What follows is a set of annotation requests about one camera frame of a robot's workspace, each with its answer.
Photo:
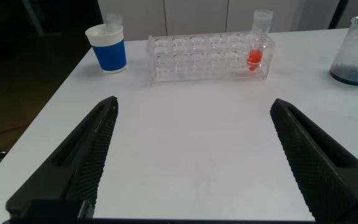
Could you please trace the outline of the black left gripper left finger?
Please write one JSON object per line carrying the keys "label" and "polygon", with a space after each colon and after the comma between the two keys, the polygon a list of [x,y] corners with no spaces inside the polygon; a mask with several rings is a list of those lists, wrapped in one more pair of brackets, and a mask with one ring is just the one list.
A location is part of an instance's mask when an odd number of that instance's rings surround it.
{"label": "black left gripper left finger", "polygon": [[100,101],[6,202],[12,218],[93,216],[118,115],[118,101]]}

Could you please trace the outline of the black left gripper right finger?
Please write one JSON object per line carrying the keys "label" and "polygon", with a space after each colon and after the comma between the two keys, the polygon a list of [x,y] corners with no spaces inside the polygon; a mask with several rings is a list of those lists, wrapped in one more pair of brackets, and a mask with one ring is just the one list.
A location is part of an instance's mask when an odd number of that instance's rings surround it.
{"label": "black left gripper right finger", "polygon": [[358,223],[358,159],[291,103],[270,109],[298,188],[318,223]]}

